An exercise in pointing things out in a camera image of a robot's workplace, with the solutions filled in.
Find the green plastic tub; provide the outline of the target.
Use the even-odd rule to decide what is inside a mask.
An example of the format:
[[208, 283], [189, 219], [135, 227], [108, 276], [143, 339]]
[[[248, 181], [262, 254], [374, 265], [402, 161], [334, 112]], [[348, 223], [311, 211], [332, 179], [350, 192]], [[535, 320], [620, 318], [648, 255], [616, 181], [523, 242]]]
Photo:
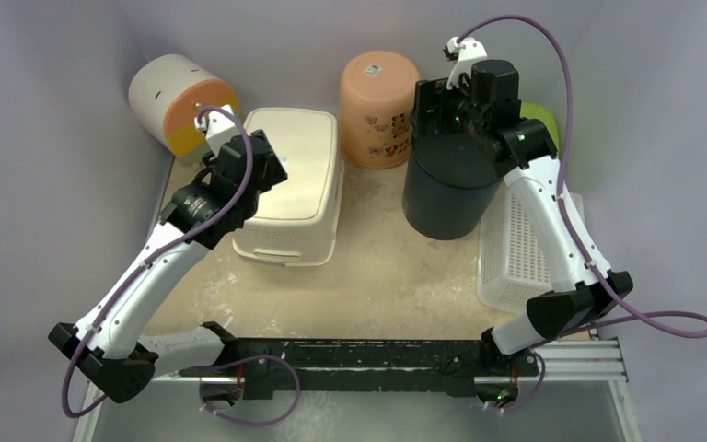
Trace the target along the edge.
[[554, 113], [550, 109], [538, 103], [523, 101], [520, 116], [529, 120], [539, 120], [545, 125], [558, 152], [562, 152], [560, 131]]

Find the cream plastic storage basket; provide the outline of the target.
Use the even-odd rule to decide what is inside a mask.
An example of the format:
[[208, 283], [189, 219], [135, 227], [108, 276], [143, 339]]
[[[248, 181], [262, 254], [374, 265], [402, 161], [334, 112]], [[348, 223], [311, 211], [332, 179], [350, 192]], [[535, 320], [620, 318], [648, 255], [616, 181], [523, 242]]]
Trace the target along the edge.
[[260, 196], [255, 216], [232, 234], [240, 257], [283, 266], [320, 266], [334, 252], [344, 165], [334, 115], [322, 110], [258, 108], [246, 118], [265, 132], [287, 180]]

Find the large orange plastic bucket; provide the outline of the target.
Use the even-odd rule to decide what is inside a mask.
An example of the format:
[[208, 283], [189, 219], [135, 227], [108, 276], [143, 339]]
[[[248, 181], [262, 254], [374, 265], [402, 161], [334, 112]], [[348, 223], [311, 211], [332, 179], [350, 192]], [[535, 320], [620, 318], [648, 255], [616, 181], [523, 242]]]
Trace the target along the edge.
[[390, 169], [411, 152], [410, 114], [419, 71], [406, 56], [363, 52], [340, 77], [339, 137], [342, 153], [371, 169]]

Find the tall black cylindrical bin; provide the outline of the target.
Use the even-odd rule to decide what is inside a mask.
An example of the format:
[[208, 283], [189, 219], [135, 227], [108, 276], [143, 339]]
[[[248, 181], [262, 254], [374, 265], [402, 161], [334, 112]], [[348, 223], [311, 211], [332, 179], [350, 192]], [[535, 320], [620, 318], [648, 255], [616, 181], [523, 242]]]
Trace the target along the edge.
[[467, 134], [411, 134], [402, 211], [420, 234], [435, 240], [467, 236], [479, 224], [501, 179]]

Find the green white perforated basket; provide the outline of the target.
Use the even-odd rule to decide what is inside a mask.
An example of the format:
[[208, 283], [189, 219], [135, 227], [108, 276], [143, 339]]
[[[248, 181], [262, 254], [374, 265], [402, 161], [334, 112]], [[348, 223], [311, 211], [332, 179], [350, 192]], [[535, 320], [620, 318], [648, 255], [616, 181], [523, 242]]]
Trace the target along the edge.
[[527, 215], [501, 186], [480, 221], [477, 298], [518, 314], [528, 300], [550, 290], [550, 272]]

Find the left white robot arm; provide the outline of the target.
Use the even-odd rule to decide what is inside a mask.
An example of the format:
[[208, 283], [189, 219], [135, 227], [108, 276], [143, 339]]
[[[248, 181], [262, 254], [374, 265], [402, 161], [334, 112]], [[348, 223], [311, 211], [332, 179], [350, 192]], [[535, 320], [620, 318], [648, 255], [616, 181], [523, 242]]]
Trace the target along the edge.
[[261, 194], [287, 173], [267, 134], [255, 130], [207, 155], [205, 167], [178, 189], [159, 214], [138, 257], [109, 293], [76, 323], [60, 322], [49, 340], [103, 395], [124, 403], [155, 377], [204, 366], [224, 377], [237, 367], [233, 336], [208, 321], [190, 331], [144, 333], [147, 322], [185, 274], [240, 229]]

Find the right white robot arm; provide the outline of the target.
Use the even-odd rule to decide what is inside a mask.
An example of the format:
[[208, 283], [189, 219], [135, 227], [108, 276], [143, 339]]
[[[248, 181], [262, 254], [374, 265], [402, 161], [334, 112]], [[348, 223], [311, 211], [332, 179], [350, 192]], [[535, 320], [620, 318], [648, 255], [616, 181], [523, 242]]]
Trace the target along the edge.
[[414, 142], [428, 142], [450, 158], [452, 145], [463, 144], [481, 167], [492, 169], [520, 202], [550, 273], [549, 292], [530, 299], [525, 313], [481, 335], [481, 365], [501, 375], [527, 349], [608, 314], [630, 294], [633, 281], [629, 273], [612, 270], [588, 234], [546, 125], [522, 116], [513, 65], [479, 61], [461, 79], [462, 87], [447, 78], [416, 83]]

